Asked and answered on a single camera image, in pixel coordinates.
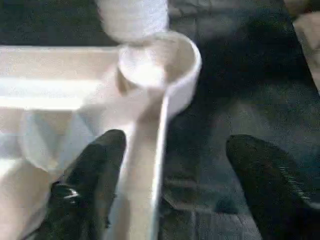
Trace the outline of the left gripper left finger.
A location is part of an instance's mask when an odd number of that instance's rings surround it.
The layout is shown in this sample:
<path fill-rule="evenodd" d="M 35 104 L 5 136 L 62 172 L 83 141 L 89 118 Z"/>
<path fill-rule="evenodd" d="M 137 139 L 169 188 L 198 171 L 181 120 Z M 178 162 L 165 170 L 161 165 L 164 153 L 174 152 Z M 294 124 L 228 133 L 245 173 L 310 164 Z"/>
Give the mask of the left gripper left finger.
<path fill-rule="evenodd" d="M 71 172 L 51 185 L 36 240 L 103 239 L 126 146 L 125 133 L 112 129 L 84 148 Z"/>

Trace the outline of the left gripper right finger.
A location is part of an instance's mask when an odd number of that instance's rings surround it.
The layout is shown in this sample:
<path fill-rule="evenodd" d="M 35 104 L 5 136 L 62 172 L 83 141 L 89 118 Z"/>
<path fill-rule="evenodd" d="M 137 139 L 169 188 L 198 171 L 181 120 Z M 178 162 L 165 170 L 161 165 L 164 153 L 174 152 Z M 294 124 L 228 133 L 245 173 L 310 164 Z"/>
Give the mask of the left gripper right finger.
<path fill-rule="evenodd" d="M 247 134 L 230 135 L 226 156 L 264 240 L 318 240 L 320 190 L 276 145 Z"/>

